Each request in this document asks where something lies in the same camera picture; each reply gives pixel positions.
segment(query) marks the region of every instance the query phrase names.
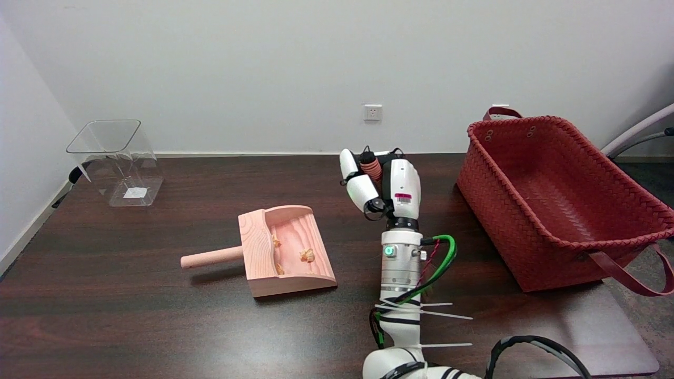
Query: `red woven basket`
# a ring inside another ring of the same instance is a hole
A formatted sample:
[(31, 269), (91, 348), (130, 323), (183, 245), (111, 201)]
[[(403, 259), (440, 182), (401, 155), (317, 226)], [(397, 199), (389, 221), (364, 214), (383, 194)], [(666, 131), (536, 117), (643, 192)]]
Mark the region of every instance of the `red woven basket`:
[[(674, 235), (674, 211), (569, 121), (487, 120), (468, 135), (458, 186), (522, 290), (613, 276), (642, 295), (674, 291), (671, 265), (654, 244)], [(659, 292), (623, 269), (651, 244), (667, 278)]]

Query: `table surface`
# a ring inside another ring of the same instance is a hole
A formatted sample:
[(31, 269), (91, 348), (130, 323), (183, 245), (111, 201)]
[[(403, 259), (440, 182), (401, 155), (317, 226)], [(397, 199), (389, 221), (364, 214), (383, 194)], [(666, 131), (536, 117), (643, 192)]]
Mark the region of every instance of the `table surface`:
[[(420, 228), (452, 234), (458, 257), (430, 302), (474, 320), (422, 317), (429, 361), (483, 375), (502, 337), (538, 334), (595, 376), (658, 369), (602, 284), (523, 294), (455, 181), (461, 154), (409, 156), (421, 176)], [(150, 207), (111, 208), (80, 180), (0, 283), (2, 378), (358, 378), (376, 349), (367, 315), (379, 297), (380, 234), (353, 206), (336, 156), (173, 158)], [(252, 298), (242, 262), (181, 270), (186, 254), (239, 245), (237, 216), (312, 207), (338, 287)], [(516, 345), (498, 378), (574, 372)]]

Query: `clear acrylic box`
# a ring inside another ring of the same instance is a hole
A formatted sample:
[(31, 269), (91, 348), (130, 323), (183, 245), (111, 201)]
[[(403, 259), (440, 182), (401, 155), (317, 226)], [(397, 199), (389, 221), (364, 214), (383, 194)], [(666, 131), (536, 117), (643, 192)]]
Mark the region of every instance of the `clear acrylic box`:
[(148, 206), (164, 177), (138, 120), (91, 121), (66, 151), (110, 206)]

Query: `wood chip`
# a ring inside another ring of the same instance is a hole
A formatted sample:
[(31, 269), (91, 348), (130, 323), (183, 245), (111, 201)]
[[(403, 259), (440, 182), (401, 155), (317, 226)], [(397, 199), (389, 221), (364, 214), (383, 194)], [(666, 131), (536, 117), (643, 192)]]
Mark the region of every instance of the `wood chip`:
[(315, 260), (315, 257), (313, 256), (313, 249), (306, 249), (302, 252), (299, 252), (299, 259), (302, 262), (312, 263)]

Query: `red leather handle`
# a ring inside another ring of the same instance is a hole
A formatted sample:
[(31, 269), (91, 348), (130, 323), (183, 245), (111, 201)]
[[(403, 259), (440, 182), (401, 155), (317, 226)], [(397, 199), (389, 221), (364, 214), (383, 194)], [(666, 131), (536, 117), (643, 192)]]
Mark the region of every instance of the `red leather handle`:
[(660, 247), (657, 244), (652, 243), (651, 246), (660, 256), (660, 259), (663, 261), (663, 268), (665, 269), (665, 288), (660, 292), (646, 287), (637, 278), (620, 267), (618, 263), (615, 263), (606, 253), (593, 252), (589, 255), (594, 260), (594, 263), (597, 263), (607, 274), (611, 275), (616, 281), (634, 293), (643, 296), (662, 296), (674, 293), (674, 270), (672, 270), (672, 265), (669, 264), (667, 257), (660, 251)]
[(512, 116), (512, 117), (517, 117), (519, 119), (522, 118), (522, 115), (517, 112), (514, 109), (510, 108), (505, 108), (505, 107), (491, 107), (487, 112), (485, 113), (485, 116), (482, 117), (483, 121), (489, 121), (491, 120), (492, 115), (504, 115), (504, 116)]

